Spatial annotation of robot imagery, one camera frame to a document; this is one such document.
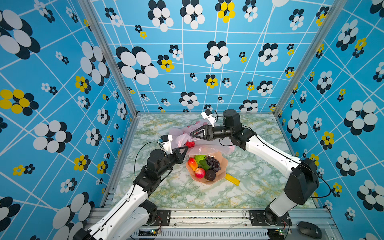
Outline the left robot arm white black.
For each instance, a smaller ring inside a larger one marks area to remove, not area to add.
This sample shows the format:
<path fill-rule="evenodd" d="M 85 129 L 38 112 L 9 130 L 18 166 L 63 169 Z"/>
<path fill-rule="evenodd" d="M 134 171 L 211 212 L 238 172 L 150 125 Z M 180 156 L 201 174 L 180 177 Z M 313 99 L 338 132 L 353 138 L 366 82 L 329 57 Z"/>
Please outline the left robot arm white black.
<path fill-rule="evenodd" d="M 188 147 L 166 153 L 161 149 L 150 152 L 147 164 L 136 176 L 127 194 L 96 224 L 88 230 L 80 229 L 74 240 L 126 240 L 137 229 L 156 220 L 158 207 L 148 198 L 170 173 L 174 165 L 182 164 Z"/>

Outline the dark purple plum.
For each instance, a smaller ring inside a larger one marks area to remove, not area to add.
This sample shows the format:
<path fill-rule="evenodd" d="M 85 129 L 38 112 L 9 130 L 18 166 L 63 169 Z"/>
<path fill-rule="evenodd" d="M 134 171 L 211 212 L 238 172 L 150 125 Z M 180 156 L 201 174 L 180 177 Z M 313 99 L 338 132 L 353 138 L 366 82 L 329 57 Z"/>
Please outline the dark purple plum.
<path fill-rule="evenodd" d="M 214 181 L 216 179 L 216 171 L 209 169 L 206 171 L 205 179 L 208 181 Z"/>

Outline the green grape leaf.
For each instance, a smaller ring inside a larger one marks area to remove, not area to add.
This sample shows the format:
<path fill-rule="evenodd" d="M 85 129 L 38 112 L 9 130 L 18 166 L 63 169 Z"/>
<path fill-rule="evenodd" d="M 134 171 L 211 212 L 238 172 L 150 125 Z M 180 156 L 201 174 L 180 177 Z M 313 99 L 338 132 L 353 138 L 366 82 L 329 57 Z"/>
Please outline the green grape leaf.
<path fill-rule="evenodd" d="M 206 160 L 200 160 L 199 167 L 204 169 L 205 171 L 207 171 L 211 168 L 211 166 L 207 164 Z"/>

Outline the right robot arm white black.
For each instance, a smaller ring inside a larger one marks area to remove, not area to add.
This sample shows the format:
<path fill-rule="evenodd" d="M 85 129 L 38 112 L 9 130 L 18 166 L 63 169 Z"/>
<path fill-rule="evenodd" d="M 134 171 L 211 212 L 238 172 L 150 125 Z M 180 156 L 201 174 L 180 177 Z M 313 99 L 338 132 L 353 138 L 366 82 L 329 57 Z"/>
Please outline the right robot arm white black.
<path fill-rule="evenodd" d="M 312 160 L 301 160 L 269 144 L 251 128 L 244 126 L 235 110 L 225 110 L 223 123 L 217 126 L 211 111 L 204 111 L 202 116 L 209 120 L 209 124 L 192 131 L 191 137 L 205 141 L 229 138 L 233 145 L 262 158 L 287 178 L 284 191 L 264 210 L 268 225 L 277 225 L 291 209 L 304 205 L 319 187 L 317 166 Z"/>

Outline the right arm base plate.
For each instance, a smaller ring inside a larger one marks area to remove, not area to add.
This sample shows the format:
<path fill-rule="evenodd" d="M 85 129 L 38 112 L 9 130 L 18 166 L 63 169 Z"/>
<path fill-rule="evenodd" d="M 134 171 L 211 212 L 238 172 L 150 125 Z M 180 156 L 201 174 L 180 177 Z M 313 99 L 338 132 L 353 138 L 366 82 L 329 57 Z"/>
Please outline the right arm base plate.
<path fill-rule="evenodd" d="M 253 227 L 291 227 L 292 221 L 289 213 L 284 214 L 275 224 L 267 223 L 264 210 L 248 210 L 245 213 L 246 219 L 251 221 Z"/>

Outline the black computer mouse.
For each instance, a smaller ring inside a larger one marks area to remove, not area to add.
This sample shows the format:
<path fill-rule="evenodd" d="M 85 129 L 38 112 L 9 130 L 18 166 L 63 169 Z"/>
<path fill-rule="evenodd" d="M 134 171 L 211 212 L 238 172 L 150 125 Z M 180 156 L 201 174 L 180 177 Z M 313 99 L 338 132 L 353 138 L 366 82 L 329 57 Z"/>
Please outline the black computer mouse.
<path fill-rule="evenodd" d="M 320 240 L 323 237 L 321 229 L 317 225 L 309 222 L 299 222 L 298 229 L 301 234 L 315 240 Z"/>

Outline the dark purple grape bunch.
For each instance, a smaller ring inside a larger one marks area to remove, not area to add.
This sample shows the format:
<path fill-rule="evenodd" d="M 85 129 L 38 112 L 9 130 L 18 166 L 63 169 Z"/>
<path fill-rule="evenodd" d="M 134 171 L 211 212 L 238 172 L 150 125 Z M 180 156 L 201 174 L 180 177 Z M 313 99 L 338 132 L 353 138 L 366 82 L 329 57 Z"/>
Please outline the dark purple grape bunch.
<path fill-rule="evenodd" d="M 219 170 L 221 170 L 220 163 L 216 158 L 207 156 L 206 162 L 211 170 L 215 172 L 218 172 Z"/>

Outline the red peach bottom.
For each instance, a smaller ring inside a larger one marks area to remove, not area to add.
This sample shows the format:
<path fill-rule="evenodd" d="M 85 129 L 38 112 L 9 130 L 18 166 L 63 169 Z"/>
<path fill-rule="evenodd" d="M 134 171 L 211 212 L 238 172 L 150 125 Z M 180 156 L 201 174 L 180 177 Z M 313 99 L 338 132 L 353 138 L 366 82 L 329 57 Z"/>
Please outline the red peach bottom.
<path fill-rule="evenodd" d="M 197 179 L 203 179 L 205 175 L 206 175 L 206 171 L 203 168 L 198 167 L 195 169 L 195 177 Z"/>

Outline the orange red mango left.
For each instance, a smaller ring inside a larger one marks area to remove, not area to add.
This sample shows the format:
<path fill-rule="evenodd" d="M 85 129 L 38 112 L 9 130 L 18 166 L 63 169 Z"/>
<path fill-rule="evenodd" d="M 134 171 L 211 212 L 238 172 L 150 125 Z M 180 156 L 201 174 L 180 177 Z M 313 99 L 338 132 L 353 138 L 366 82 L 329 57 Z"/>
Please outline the orange red mango left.
<path fill-rule="evenodd" d="M 193 172 L 199 167 L 197 161 L 194 158 L 189 158 L 188 166 L 192 169 Z"/>

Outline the yellow rectangular block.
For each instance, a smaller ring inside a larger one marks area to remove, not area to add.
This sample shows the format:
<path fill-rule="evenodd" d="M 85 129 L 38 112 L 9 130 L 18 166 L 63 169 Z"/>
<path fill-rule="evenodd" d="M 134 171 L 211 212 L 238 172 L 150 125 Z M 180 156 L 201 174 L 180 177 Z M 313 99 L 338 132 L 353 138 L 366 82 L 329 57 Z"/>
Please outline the yellow rectangular block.
<path fill-rule="evenodd" d="M 231 176 L 230 174 L 226 174 L 225 179 L 236 186 L 240 185 L 240 180 L 236 179 L 235 177 Z"/>

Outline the green crinkled fruit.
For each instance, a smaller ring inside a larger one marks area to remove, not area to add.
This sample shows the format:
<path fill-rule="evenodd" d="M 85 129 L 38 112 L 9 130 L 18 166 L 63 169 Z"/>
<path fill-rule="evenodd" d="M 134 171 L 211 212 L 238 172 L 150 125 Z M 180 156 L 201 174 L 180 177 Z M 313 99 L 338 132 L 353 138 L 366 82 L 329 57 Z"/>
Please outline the green crinkled fruit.
<path fill-rule="evenodd" d="M 194 159 L 196 160 L 196 162 L 199 165 L 201 161 L 205 161 L 207 159 L 207 156 L 206 155 L 195 155 Z"/>

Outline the pink translucent plastic bag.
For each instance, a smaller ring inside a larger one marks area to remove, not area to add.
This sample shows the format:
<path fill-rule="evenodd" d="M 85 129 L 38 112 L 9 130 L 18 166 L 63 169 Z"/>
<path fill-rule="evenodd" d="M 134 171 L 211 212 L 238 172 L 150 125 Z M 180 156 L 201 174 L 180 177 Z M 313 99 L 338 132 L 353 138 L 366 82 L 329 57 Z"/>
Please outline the pink translucent plastic bag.
<path fill-rule="evenodd" d="M 235 150 L 235 146 L 229 146 L 231 141 L 229 139 L 206 141 L 190 136 L 190 133 L 197 130 L 202 126 L 212 125 L 207 121 L 197 121 L 194 125 L 190 125 L 183 128 L 172 127 L 169 129 L 169 135 L 172 136 L 171 146 L 172 148 L 185 147 L 187 142 L 195 143 L 193 147 L 189 147 L 187 155 L 209 155 L 216 152 L 222 154 L 231 154 Z"/>

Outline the aluminium front rail frame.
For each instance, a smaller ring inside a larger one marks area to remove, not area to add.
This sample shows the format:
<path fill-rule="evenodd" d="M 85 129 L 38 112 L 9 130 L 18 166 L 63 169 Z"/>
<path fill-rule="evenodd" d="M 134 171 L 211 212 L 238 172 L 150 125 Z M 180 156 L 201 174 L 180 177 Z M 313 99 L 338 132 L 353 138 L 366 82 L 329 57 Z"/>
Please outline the aluminium front rail frame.
<path fill-rule="evenodd" d="M 291 227 L 253 227 L 246 219 L 248 210 L 260 209 L 159 209 L 170 210 L 169 226 L 142 226 L 127 240 L 309 240 L 299 232 L 299 222 L 317 225 L 322 240 L 341 240 L 342 235 L 330 211 L 298 209 L 289 211 Z M 88 230 L 107 213 L 95 209 L 84 230 Z"/>

